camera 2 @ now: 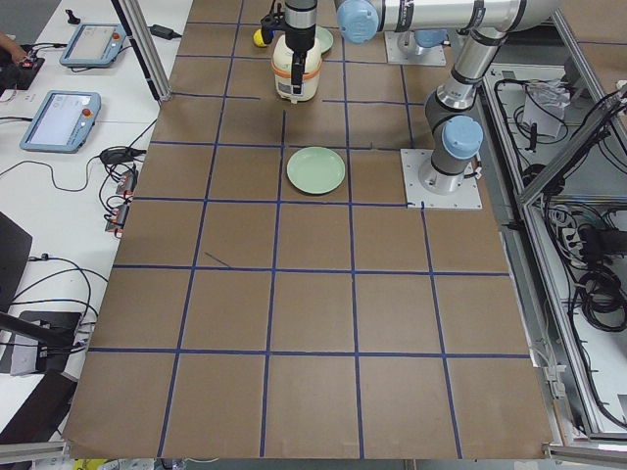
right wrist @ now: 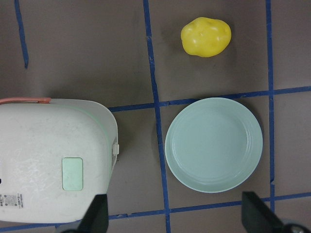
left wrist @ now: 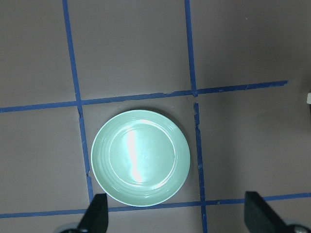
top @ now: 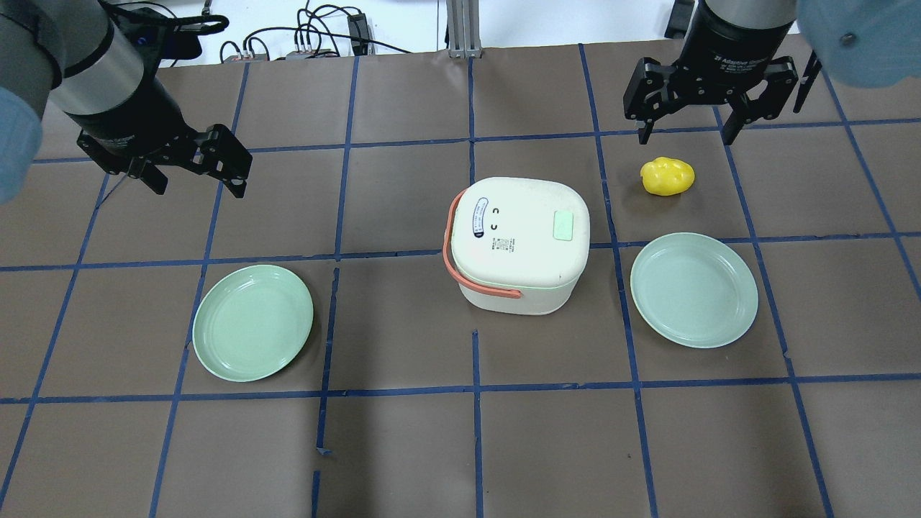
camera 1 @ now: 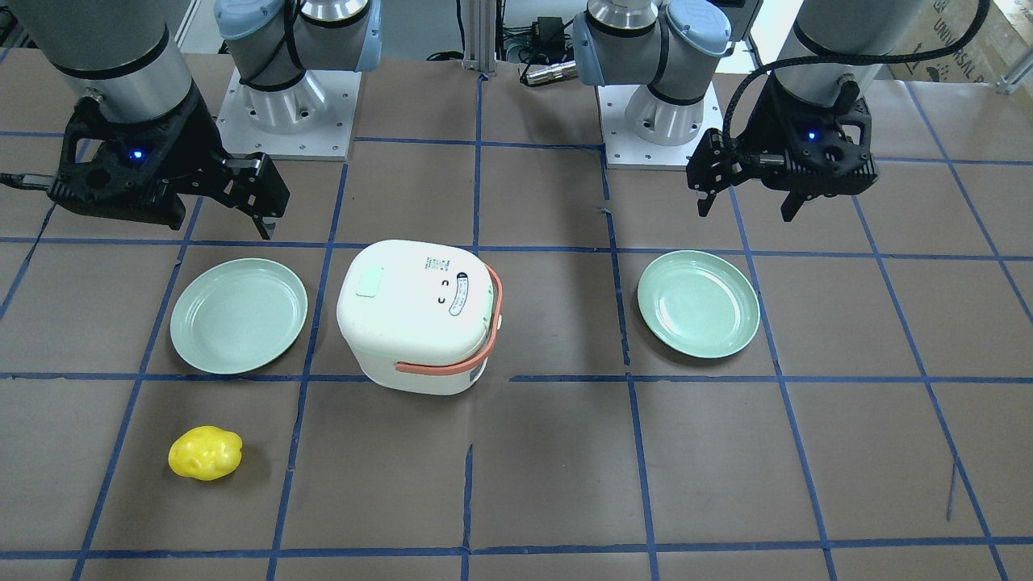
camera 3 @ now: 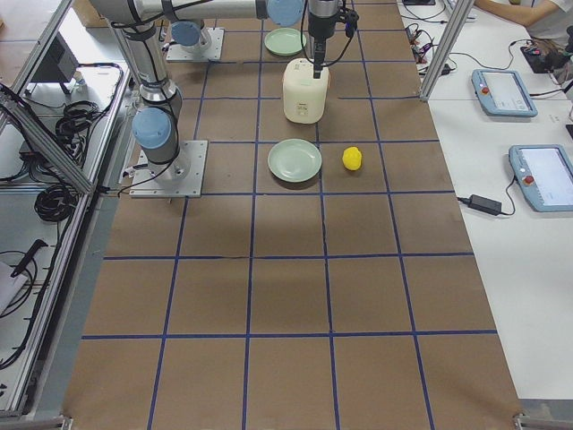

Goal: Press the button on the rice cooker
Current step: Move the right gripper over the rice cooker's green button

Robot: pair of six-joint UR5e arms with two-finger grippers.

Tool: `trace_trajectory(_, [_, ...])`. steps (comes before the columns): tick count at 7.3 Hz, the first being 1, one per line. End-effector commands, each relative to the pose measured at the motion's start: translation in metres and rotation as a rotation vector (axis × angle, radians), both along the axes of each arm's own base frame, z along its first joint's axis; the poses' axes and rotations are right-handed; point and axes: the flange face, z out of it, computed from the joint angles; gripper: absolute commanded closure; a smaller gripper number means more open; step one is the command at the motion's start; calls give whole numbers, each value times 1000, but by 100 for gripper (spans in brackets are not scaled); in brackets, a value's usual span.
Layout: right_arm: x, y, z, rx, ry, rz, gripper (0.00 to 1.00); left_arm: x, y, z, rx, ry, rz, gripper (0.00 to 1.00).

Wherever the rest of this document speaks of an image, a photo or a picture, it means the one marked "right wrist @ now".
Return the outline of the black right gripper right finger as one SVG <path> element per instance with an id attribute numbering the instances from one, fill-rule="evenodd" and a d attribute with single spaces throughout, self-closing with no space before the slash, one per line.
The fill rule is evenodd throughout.
<path id="1" fill-rule="evenodd" d="M 242 225 L 248 233 L 309 233 L 296 223 L 283 223 L 255 192 L 242 193 Z"/>

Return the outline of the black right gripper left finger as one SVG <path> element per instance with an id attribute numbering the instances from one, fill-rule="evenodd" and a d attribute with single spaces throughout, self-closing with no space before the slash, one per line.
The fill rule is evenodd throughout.
<path id="1" fill-rule="evenodd" d="M 76 229 L 64 233 L 106 233 L 109 226 L 107 194 L 96 195 Z"/>

